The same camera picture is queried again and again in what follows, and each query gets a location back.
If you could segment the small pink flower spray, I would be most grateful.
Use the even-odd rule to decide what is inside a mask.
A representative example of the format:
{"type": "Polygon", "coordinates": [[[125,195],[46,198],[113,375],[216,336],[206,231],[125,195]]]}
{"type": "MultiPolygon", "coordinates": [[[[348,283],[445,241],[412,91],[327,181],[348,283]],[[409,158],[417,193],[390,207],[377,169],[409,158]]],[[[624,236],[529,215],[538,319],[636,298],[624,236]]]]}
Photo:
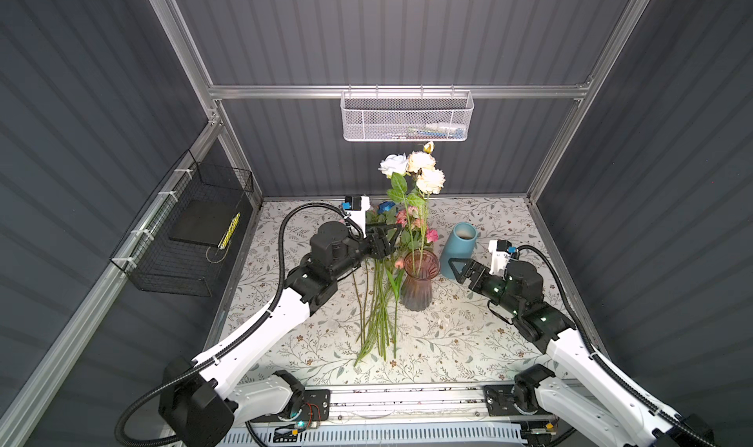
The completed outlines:
{"type": "MultiPolygon", "coordinates": [[[[417,209],[417,212],[418,212],[417,213],[418,219],[414,222],[414,224],[417,227],[418,233],[417,233],[414,249],[412,251],[424,250],[424,249],[429,249],[433,251],[433,245],[435,245],[435,241],[437,241],[437,237],[438,237],[437,231],[427,225],[427,219],[420,216],[418,209],[417,209]]],[[[399,311],[400,311],[400,307],[404,307],[404,306],[399,301],[399,306],[398,306],[399,311]]]]}

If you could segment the large pink rose stem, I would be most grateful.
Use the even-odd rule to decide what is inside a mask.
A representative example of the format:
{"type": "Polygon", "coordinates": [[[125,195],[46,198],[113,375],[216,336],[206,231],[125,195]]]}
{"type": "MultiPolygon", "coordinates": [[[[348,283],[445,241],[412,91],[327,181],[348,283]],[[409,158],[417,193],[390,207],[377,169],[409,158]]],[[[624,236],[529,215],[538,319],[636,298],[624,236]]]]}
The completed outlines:
{"type": "Polygon", "coordinates": [[[395,225],[387,231],[389,240],[395,241],[395,250],[375,263],[374,291],[376,297],[374,324],[378,356],[387,361],[397,354],[398,315],[400,291],[406,276],[404,259],[414,249],[418,219],[417,209],[394,206],[378,214],[379,225],[395,225]]]}

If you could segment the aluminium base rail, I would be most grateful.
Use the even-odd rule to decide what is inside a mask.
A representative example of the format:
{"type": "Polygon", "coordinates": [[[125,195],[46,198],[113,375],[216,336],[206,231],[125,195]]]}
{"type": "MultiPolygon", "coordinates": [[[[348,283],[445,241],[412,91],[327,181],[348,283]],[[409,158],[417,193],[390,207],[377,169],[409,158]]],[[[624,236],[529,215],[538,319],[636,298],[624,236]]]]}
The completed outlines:
{"type": "Polygon", "coordinates": [[[521,417],[513,391],[512,382],[306,387],[289,374],[274,374],[229,388],[198,378],[163,395],[160,414],[181,429],[221,434],[246,423],[304,431],[350,418],[521,417]]]}

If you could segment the black book in basket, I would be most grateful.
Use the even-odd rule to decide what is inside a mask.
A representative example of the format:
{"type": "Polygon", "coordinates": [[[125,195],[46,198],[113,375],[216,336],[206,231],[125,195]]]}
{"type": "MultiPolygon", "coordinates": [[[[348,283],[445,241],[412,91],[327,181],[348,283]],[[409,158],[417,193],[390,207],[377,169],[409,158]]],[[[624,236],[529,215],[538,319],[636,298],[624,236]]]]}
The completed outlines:
{"type": "Polygon", "coordinates": [[[191,200],[178,215],[168,237],[182,243],[220,247],[237,215],[235,206],[191,200]]]}

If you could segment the teal ceramic vase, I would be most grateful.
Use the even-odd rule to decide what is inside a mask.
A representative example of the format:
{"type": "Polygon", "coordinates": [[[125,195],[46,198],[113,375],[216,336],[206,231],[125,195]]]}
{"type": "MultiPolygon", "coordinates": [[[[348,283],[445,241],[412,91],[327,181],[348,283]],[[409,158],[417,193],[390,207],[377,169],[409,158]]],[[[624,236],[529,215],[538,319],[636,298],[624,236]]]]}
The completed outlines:
{"type": "Polygon", "coordinates": [[[451,258],[470,259],[478,240],[478,231],[470,223],[457,223],[440,255],[440,272],[447,280],[455,280],[450,268],[451,258]]]}

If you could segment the pink ribbed glass vase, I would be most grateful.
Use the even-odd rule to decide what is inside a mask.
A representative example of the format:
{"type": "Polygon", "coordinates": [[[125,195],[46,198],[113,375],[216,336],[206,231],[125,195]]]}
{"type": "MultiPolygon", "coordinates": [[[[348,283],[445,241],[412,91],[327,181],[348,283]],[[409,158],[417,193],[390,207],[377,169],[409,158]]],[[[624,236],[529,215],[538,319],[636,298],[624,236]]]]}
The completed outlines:
{"type": "Polygon", "coordinates": [[[405,278],[400,302],[409,311],[427,310],[433,301],[433,280],[439,275],[437,255],[429,249],[409,252],[403,261],[405,278]]]}

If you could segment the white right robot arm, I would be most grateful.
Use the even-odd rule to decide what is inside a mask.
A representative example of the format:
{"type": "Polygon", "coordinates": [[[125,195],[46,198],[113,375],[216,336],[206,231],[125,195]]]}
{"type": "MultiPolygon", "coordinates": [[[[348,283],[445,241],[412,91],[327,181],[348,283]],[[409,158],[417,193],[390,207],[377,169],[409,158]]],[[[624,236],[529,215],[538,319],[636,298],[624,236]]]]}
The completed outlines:
{"type": "Polygon", "coordinates": [[[700,417],[683,416],[607,360],[578,318],[546,302],[543,278],[508,241],[490,243],[491,264],[451,258],[460,284],[484,296],[497,317],[555,364],[534,364],[515,377],[512,397],[524,415],[547,411],[598,446],[712,446],[700,417]]]}

